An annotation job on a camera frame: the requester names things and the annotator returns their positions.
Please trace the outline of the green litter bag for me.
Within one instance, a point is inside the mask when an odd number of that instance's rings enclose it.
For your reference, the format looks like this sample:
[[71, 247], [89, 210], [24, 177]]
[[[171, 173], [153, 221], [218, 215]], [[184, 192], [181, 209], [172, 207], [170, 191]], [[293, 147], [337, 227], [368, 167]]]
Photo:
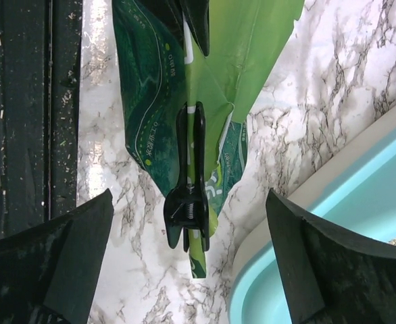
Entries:
[[[246, 118], [301, 16], [302, 1], [209, 1], [209, 55], [183, 22], [174, 35], [141, 1], [113, 1], [126, 149], [166, 199], [178, 181], [176, 117], [205, 116], [204, 182], [209, 233], [247, 162]], [[189, 230], [191, 274], [207, 274], [197, 230]]]

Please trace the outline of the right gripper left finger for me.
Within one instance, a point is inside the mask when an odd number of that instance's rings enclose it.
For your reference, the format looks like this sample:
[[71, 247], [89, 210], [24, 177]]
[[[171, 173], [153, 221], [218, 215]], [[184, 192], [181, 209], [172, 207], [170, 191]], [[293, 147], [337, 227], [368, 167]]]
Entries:
[[0, 323], [86, 323], [112, 227], [110, 190], [0, 240]]

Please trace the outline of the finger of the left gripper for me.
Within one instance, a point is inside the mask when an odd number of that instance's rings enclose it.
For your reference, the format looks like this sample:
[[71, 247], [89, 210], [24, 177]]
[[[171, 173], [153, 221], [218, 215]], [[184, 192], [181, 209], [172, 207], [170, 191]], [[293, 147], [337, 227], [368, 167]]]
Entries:
[[148, 9], [181, 43], [186, 21], [201, 52], [209, 55], [209, 0], [142, 0]]

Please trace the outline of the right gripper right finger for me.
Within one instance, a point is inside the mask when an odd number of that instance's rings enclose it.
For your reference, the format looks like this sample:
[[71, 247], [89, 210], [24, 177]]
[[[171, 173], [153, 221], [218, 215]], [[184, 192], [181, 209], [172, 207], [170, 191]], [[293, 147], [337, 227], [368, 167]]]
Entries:
[[292, 323], [396, 323], [396, 246], [270, 190], [266, 213]]

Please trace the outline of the black bag clip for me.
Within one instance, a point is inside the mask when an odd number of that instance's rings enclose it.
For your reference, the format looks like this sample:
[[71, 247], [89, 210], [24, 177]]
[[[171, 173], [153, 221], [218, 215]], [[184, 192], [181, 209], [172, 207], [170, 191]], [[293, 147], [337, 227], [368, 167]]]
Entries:
[[209, 205], [205, 193], [205, 116], [201, 102], [195, 106], [193, 121], [184, 106], [176, 117], [179, 173], [177, 184], [166, 196], [164, 221], [168, 245], [175, 248], [183, 234], [183, 249], [188, 251], [189, 230], [197, 230], [202, 251], [209, 250]]

